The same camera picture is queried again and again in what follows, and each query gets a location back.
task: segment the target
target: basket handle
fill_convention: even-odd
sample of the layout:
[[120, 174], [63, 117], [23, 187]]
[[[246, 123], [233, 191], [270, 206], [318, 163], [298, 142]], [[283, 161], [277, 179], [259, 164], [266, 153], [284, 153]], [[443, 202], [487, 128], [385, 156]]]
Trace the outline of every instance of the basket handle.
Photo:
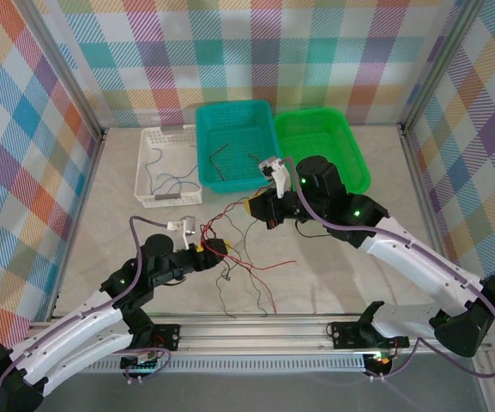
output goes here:
[[163, 136], [176, 135], [177, 133], [184, 133], [183, 126], [164, 126], [160, 127], [161, 134]]
[[169, 193], [165, 195], [154, 195], [154, 200], [173, 200], [180, 199], [180, 193]]

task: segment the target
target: white plastic basket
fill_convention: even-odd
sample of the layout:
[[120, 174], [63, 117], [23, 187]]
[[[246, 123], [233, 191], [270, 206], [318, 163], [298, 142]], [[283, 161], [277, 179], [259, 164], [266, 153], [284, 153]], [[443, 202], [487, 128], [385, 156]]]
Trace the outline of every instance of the white plastic basket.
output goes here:
[[182, 187], [172, 177], [185, 176], [196, 165], [195, 125], [185, 125], [182, 130], [167, 131], [160, 127], [144, 129], [136, 164], [135, 197], [145, 208], [201, 203], [202, 185], [199, 183], [197, 168], [187, 178], [180, 179]]

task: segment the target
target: tabletop surface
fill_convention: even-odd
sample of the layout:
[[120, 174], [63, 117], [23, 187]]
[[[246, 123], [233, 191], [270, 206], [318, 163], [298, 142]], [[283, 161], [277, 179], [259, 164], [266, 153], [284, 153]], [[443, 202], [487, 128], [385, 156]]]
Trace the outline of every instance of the tabletop surface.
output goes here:
[[[427, 242], [411, 176], [401, 149], [395, 126], [357, 126], [353, 134], [371, 173], [371, 188], [366, 194], [381, 203], [414, 236]], [[194, 206], [145, 209], [134, 197], [136, 162], [141, 129], [110, 129], [100, 164], [96, 172], [83, 217], [64, 273], [56, 314], [67, 313], [79, 306], [100, 284], [121, 265], [135, 256], [135, 246], [129, 229], [129, 217], [167, 222], [184, 215], [196, 217], [197, 225], [219, 214], [231, 202], [252, 192], [219, 195], [203, 189], [203, 204]], [[229, 216], [244, 231], [252, 222], [243, 207]], [[160, 229], [137, 222], [139, 239], [143, 241]], [[301, 225], [306, 234], [324, 234], [321, 225], [309, 221]], [[222, 219], [214, 224], [219, 237], [244, 254], [242, 235]], [[198, 242], [198, 234], [190, 238]], [[272, 291], [278, 313], [342, 313], [363, 312], [374, 300], [397, 305], [430, 302], [418, 287], [393, 268], [349, 244], [331, 237], [306, 239], [296, 232], [293, 222], [286, 221], [272, 231], [258, 222], [247, 236], [247, 250], [258, 267], [286, 260], [286, 264], [271, 270], [255, 270]], [[188, 275], [176, 288], [160, 287], [154, 299], [143, 309], [146, 312], [222, 313], [260, 312], [258, 292], [249, 273], [236, 268], [230, 281], [216, 281], [224, 266]], [[262, 291], [260, 307], [272, 312], [268, 293]]]

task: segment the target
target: plaid wallpaper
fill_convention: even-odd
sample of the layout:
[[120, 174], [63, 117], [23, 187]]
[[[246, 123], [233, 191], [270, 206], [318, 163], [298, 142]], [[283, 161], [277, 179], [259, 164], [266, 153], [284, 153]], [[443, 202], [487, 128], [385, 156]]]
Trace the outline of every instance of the plaid wallpaper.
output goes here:
[[0, 342], [43, 313], [94, 138], [10, 0], [0, 0]]
[[413, 103], [415, 102], [415, 99], [419, 95], [420, 88], [425, 83], [426, 79], [428, 78], [428, 75], [431, 73], [432, 67], [436, 62], [436, 58], [439, 56], [439, 53], [443, 49], [445, 39], [447, 38], [447, 35], [450, 33], [451, 28], [453, 28], [453, 26], [455, 25], [456, 19], [459, 17], [459, 14], [461, 12], [462, 5], [466, 1], [467, 0], [455, 0], [455, 5], [451, 9], [450, 14], [447, 17], [447, 21], [445, 22], [444, 26], [442, 27], [442, 30], [440, 31], [438, 38], [436, 39], [436, 43], [434, 44], [432, 51], [428, 55], [428, 58], [426, 59], [425, 64], [423, 65], [422, 70], [420, 71], [419, 76], [417, 77], [417, 82], [415, 83], [413, 89], [411, 90], [409, 99], [407, 99], [407, 104], [405, 105], [403, 111], [401, 112], [400, 122], [404, 122], [409, 112], [411, 111]]
[[100, 122], [137, 127], [193, 123], [204, 103], [243, 99], [394, 124], [455, 0], [35, 3]]
[[447, 252], [495, 275], [495, 0], [487, 0], [415, 127]]

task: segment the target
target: blue wire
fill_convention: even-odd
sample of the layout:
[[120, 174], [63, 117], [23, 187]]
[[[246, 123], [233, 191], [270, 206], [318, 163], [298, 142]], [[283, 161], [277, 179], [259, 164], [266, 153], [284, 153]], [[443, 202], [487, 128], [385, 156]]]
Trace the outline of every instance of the blue wire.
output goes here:
[[159, 150], [160, 151], [160, 157], [157, 160], [150, 161], [149, 163], [146, 163], [144, 165], [144, 168], [146, 169], [146, 172], [148, 173], [148, 176], [150, 177], [150, 194], [151, 195], [154, 194], [154, 191], [152, 190], [152, 186], [154, 185], [154, 180], [152, 179], [152, 173], [150, 173], [150, 171], [148, 170], [148, 166], [154, 165], [155, 163], [157, 163], [158, 161], [160, 161], [161, 158], [163, 157], [163, 150], [161, 150], [160, 148], [152, 148], [152, 150]]
[[197, 183], [194, 183], [194, 182], [181, 182], [179, 180], [178, 182], [175, 182], [175, 184], [173, 186], [171, 186], [171, 188], [167, 191], [166, 194], [168, 194], [169, 192], [171, 192], [172, 188], [175, 187], [176, 185], [180, 185], [180, 187], [178, 188], [178, 192], [177, 192], [177, 193], [180, 193], [180, 191], [182, 190], [182, 184], [190, 184], [190, 185], [194, 185], [195, 187], [197, 187], [197, 189], [200, 188]]
[[192, 167], [192, 170], [190, 170], [190, 172], [188, 174], [185, 174], [184, 176], [174, 176], [170, 173], [162, 173], [160, 174], [156, 180], [158, 180], [161, 176], [171, 176], [169, 179], [166, 179], [161, 185], [159, 185], [158, 187], [156, 187], [153, 191], [152, 191], [152, 195], [158, 190], [160, 189], [161, 187], [163, 187], [165, 185], [165, 183], [167, 183], [169, 180], [173, 180], [173, 179], [176, 179], [178, 181], [180, 181], [180, 179], [186, 179], [188, 176], [190, 176], [195, 170], [197, 169], [197, 165], [195, 165], [194, 167]]

